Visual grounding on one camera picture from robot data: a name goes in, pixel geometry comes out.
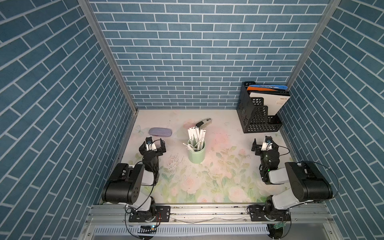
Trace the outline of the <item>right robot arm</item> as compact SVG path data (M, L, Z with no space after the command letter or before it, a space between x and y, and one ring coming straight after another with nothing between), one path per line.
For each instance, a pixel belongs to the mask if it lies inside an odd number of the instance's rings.
M263 207L266 214L286 211L306 203L331 200L336 196L331 184L318 169L319 163L286 162L283 168L279 168L282 156L279 149L280 146L271 136L266 136L261 145L254 141L251 148L261 159L259 172L263 183L290 184L290 188L284 192L267 198Z

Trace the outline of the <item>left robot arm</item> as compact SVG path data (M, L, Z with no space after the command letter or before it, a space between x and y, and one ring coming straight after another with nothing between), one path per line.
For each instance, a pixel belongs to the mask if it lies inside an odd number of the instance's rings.
M144 194L141 187L152 190L159 180L159 157L166 152L166 143L162 139L147 137L139 147L143 157L135 165L119 163L115 166L103 190L102 201L111 204L124 204L133 213L151 213L156 211L155 200L151 193Z

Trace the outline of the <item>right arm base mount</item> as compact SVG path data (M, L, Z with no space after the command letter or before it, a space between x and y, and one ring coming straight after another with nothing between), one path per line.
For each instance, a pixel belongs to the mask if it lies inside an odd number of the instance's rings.
M246 208L252 222L288 222L291 213L287 210L276 210L264 205L250 205Z

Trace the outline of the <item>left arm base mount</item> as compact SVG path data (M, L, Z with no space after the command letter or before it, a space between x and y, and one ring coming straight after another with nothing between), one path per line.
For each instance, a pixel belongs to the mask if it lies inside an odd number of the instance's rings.
M169 222L170 206L151 206L148 211L137 211L129 214L129 223Z

